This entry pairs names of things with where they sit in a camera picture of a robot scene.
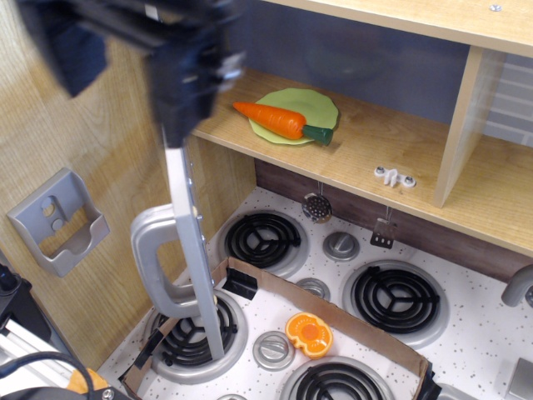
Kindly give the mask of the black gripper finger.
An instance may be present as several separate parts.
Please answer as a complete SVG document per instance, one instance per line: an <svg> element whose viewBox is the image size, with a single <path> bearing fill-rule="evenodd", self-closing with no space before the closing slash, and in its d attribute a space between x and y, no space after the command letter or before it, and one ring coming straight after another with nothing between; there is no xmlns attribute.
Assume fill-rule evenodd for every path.
<svg viewBox="0 0 533 400"><path fill-rule="evenodd" d="M73 20L36 16L25 24L51 74L70 97L88 88L106 68L104 40Z"/></svg>
<svg viewBox="0 0 533 400"><path fill-rule="evenodd" d="M210 117L217 95L213 50L170 42L149 56L154 117L166 148L181 148L198 123Z"/></svg>

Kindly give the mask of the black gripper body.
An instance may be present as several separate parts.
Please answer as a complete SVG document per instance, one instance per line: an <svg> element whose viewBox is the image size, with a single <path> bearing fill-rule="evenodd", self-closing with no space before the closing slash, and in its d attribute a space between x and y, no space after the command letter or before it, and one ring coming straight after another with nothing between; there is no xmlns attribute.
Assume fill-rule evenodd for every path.
<svg viewBox="0 0 533 400"><path fill-rule="evenodd" d="M115 37L145 54L168 43L209 47L217 60L217 85L242 73L244 54L227 42L242 14L234 1L18 1L16 7L25 28L28 18L62 16L104 42Z"/></svg>

